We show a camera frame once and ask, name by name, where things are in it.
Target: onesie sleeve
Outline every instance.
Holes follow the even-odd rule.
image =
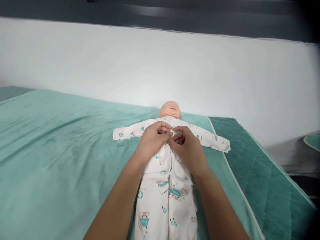
[[[230,141],[228,139],[217,136],[204,128],[183,121],[181,121],[181,126],[189,127],[193,135],[200,140],[201,145],[204,147],[210,147],[225,153],[231,150]]]
[[[124,140],[141,137],[144,129],[149,126],[149,120],[132,124],[128,127],[116,128],[113,131],[113,140]]]

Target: doll face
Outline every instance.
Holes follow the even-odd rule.
[[[180,115],[179,105],[173,101],[166,102],[160,109],[160,117],[172,116],[179,119]]]

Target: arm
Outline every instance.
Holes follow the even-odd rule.
[[[180,132],[169,139],[168,143],[196,180],[210,239],[248,240],[246,231],[207,163],[198,138],[188,127],[180,126],[173,130]]]
[[[210,147],[221,152],[228,152],[231,150],[230,141],[228,139],[212,134],[204,128],[198,127],[196,125],[189,124],[183,121],[181,122],[182,126],[190,128],[193,135],[195,135],[200,140],[202,146]]]
[[[89,227],[85,240],[126,239],[140,179],[148,161],[172,136],[171,126],[159,121],[144,131],[109,196]]]
[[[116,128],[113,131],[113,140],[124,140],[141,137],[144,130],[150,125],[149,120],[132,124],[128,127]]]

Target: human hand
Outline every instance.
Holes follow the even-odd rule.
[[[169,139],[170,147],[178,154],[187,169],[197,179],[198,176],[210,171],[199,139],[185,126],[179,126],[173,131],[180,131]]]
[[[147,164],[173,135],[170,129],[172,127],[163,121],[158,121],[147,127],[134,154]]]

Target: printed onesie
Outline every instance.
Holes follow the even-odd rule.
[[[117,128],[113,140],[141,137],[145,128],[164,121],[187,126],[202,146],[230,151],[229,140],[174,117],[149,119]],[[197,239],[197,204],[191,173],[168,144],[149,161],[141,179],[135,215],[135,239]]]

